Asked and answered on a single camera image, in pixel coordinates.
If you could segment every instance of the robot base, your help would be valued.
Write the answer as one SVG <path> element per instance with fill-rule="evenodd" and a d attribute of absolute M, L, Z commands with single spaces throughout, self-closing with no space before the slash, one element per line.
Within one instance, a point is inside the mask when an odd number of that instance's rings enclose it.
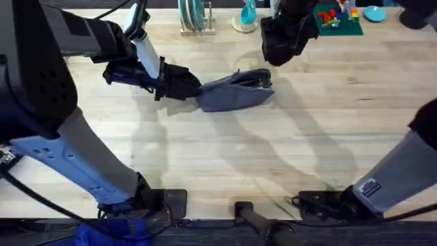
<path fill-rule="evenodd" d="M 352 187 L 345 191 L 301 191 L 289 202 L 299 209 L 304 221 L 368 221 L 383 217 L 357 202 Z"/>

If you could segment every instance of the black bracket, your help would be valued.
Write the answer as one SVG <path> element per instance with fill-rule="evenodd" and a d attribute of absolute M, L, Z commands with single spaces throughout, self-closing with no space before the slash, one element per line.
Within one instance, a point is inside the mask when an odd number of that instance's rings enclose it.
<path fill-rule="evenodd" d="M 118 204 L 99 204 L 98 208 L 109 217 L 145 218 L 165 211 L 172 219 L 186 215 L 187 192 L 184 189 L 151 189 L 144 177 L 138 174 L 135 196 Z"/>
<path fill-rule="evenodd" d="M 357 200 L 352 186 L 345 191 L 301 191 L 290 202 L 304 221 L 366 221 L 383 217 Z"/>

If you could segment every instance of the black cable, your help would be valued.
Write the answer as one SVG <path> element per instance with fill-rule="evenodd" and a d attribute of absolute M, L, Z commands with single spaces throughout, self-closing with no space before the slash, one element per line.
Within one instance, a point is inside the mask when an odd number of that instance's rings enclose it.
<path fill-rule="evenodd" d="M 106 11 L 105 13 L 103 13 L 103 14 L 97 16 L 97 17 L 94 17 L 94 19 L 95 19 L 95 20 L 100 20 L 101 18 L 103 18 L 103 17 L 105 17 L 105 16 L 108 16 L 108 15 L 114 13 L 115 11 L 117 11 L 118 9 L 120 9 L 120 8 L 123 7 L 123 6 L 125 6 L 126 4 L 128 4 L 128 3 L 131 2 L 131 1 L 132 1 L 132 0 L 125 0 L 125 1 L 121 2 L 119 5 L 115 6 L 113 9 L 110 9 L 110 10 Z"/>
<path fill-rule="evenodd" d="M 16 187 L 20 191 L 22 191 L 24 194 L 28 195 L 29 197 L 32 197 L 33 199 L 48 206 L 49 208 L 52 208 L 53 210 L 56 210 L 57 212 L 65 215 L 65 216 L 68 216 L 68 217 L 70 217 L 70 218 L 72 218 L 80 223 L 84 223 L 85 225 L 89 226 L 90 228 L 94 229 L 95 231 L 97 231 L 105 236 L 109 236 L 111 238 L 114 238 L 114 239 L 117 239 L 120 241 L 128 241 L 128 242 L 135 242 L 135 243 L 148 241 L 150 239 L 155 238 L 156 236 L 158 236 L 159 234 L 163 233 L 165 230 L 167 230 L 173 226 L 173 224 L 167 225 L 167 226 L 163 227 L 161 230 L 159 230 L 153 234 L 150 234 L 149 236 L 144 237 L 144 238 L 133 239 L 133 238 L 125 238 L 125 237 L 121 237 L 121 236 L 115 236 L 115 235 L 112 235 L 111 233 L 107 232 L 106 229 L 101 228 L 99 225 L 96 225 L 96 224 L 76 215 L 75 213 L 70 212 L 69 210 L 66 210 L 65 208 L 62 208 L 62 207 L 52 203 L 51 201 L 47 200 L 45 197 L 42 197 L 40 194 L 36 193 L 35 191 L 33 191 L 32 189 L 27 187 L 25 184 L 23 184 L 22 182 L 17 180 L 15 177 L 13 177 L 13 175 L 11 175 L 9 172 L 5 171 L 3 168 L 0 169 L 0 176 L 2 176 L 6 181 L 8 181 L 11 185 Z"/>
<path fill-rule="evenodd" d="M 261 239 L 261 243 L 263 246 L 269 245 L 268 242 L 272 237 L 272 233 L 280 226 L 286 227 L 288 230 L 291 231 L 291 233 L 295 234 L 295 231 L 293 230 L 293 227 L 290 225 L 290 223 L 286 221 L 272 219 L 259 231 L 259 238 Z"/>

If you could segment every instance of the metal mount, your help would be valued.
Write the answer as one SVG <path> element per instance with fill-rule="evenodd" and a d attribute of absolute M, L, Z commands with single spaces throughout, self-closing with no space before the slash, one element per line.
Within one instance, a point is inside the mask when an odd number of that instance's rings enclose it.
<path fill-rule="evenodd" d="M 186 27 L 182 20 L 180 21 L 181 30 L 180 33 L 183 36 L 203 36 L 203 35 L 215 35 L 216 30 L 212 26 L 212 23 L 216 22 L 216 19 L 212 16 L 212 2 L 208 2 L 209 16 L 203 18 L 203 29 L 201 31 L 195 28 L 191 29 Z M 206 16 L 205 9 L 203 9 L 203 16 Z"/>
<path fill-rule="evenodd" d="M 300 211 L 304 221 L 368 221 L 383 218 L 356 201 L 352 187 L 345 191 L 301 191 L 287 202 Z"/>

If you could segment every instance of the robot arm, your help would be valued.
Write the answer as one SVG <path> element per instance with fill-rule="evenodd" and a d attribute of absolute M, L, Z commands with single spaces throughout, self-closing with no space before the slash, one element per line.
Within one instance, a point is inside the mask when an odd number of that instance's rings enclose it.
<path fill-rule="evenodd" d="M 137 48 L 130 42 L 130 38 L 143 40 L 144 36 L 135 35 L 138 29 L 128 27 L 123 33 L 115 23 L 84 19 L 40 5 L 38 0 L 0 1 L 0 30 L 7 34 L 0 41 L 0 143 L 76 183 L 106 213 L 156 212 L 168 196 L 178 199 L 180 208 L 175 210 L 181 213 L 176 217 L 183 217 L 186 191 L 150 189 L 141 174 L 121 163 L 89 127 L 77 107 L 77 91 L 61 51 L 90 56 L 95 63 L 109 62 L 115 68 L 125 66 L 164 85 L 173 78 L 167 75 L 169 68 L 179 67 L 162 58 L 162 75 L 154 79 L 138 62 Z"/>

